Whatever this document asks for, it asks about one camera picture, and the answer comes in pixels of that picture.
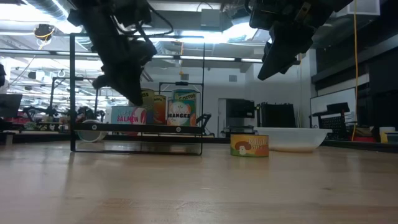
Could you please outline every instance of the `red object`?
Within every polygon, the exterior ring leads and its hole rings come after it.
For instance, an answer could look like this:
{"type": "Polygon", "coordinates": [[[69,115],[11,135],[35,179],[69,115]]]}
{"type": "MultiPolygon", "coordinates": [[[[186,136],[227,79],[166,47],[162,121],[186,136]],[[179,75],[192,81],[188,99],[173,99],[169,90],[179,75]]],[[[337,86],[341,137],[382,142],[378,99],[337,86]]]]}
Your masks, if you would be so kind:
{"type": "Polygon", "coordinates": [[[376,140],[373,137],[356,137],[356,136],[354,136],[354,141],[376,142],[376,140]]]}

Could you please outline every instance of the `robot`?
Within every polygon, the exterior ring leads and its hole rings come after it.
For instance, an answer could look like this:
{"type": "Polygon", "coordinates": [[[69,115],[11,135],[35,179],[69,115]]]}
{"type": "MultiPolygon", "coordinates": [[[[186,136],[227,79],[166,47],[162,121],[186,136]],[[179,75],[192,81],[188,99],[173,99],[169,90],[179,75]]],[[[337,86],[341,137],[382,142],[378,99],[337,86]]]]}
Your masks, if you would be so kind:
{"type": "MultiPolygon", "coordinates": [[[[110,86],[137,106],[142,104],[140,75],[144,65],[157,53],[142,29],[151,22],[150,12],[163,19],[173,32],[171,23],[161,16],[146,0],[69,0],[76,8],[68,20],[83,25],[93,48],[103,62],[104,75],[93,86],[110,86]],[[134,26],[127,31],[124,27],[134,26]],[[128,37],[139,33],[144,40],[128,37]]],[[[265,80],[276,73],[285,73],[312,45],[312,36],[330,17],[352,0],[255,0],[254,7],[245,8],[251,15],[250,26],[269,30],[272,44],[264,48],[263,66],[258,74],[265,80]]]]}

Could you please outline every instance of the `wooden tabletop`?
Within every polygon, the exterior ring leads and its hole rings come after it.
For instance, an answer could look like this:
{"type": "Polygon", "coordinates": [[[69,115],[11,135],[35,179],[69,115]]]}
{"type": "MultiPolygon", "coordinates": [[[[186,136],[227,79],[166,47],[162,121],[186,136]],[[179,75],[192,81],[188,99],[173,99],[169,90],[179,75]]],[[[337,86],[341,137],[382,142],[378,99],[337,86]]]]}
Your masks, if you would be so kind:
{"type": "Polygon", "coordinates": [[[1,224],[398,223],[398,155],[198,156],[70,153],[69,145],[0,147],[1,224]]]}

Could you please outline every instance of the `white bowl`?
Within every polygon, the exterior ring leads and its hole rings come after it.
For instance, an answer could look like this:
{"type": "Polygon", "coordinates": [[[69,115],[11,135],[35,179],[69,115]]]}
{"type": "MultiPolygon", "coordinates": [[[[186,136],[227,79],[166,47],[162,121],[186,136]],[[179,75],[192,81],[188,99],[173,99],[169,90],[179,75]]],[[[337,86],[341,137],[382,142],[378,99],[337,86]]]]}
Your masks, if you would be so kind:
{"type": "Polygon", "coordinates": [[[254,128],[259,135],[269,136],[269,149],[283,152],[313,152],[330,129],[254,128]]]}

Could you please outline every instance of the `metal rack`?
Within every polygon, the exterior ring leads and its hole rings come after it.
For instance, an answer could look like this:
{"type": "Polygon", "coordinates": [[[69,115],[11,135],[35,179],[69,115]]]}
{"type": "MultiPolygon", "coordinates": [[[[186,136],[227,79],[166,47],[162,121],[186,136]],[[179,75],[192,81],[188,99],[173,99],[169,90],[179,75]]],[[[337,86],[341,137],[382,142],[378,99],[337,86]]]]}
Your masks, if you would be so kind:
{"type": "MultiPolygon", "coordinates": [[[[75,49],[75,39],[76,37],[87,36],[86,34],[70,34],[70,110],[76,111],[76,98],[75,98],[75,87],[76,81],[79,80],[80,77],[76,77],[76,49],[75,49]]],[[[193,37],[193,36],[181,36],[181,35],[167,35],[167,36],[158,36],[158,37],[167,37],[174,39],[181,38],[203,38],[203,37],[193,37]]],[[[204,95],[204,82],[205,82],[205,42],[203,41],[203,63],[202,63],[202,83],[195,83],[197,85],[201,85],[201,114],[203,114],[203,95],[204,95]]],[[[96,104],[98,98],[98,91],[96,94],[96,104]]],[[[172,154],[172,155],[189,155],[189,156],[200,156],[203,152],[203,121],[201,121],[201,126],[166,126],[166,125],[137,125],[137,124],[88,124],[88,123],[76,123],[75,113],[71,113],[70,119],[70,150],[72,152],[96,152],[96,153],[122,153],[122,154],[172,154]],[[200,144],[199,152],[172,152],[172,151],[142,151],[142,150],[100,150],[100,151],[87,151],[87,150],[77,150],[76,149],[76,131],[118,131],[118,132],[145,132],[145,133],[154,133],[154,134],[193,134],[195,137],[192,138],[192,142],[200,144]]]]}

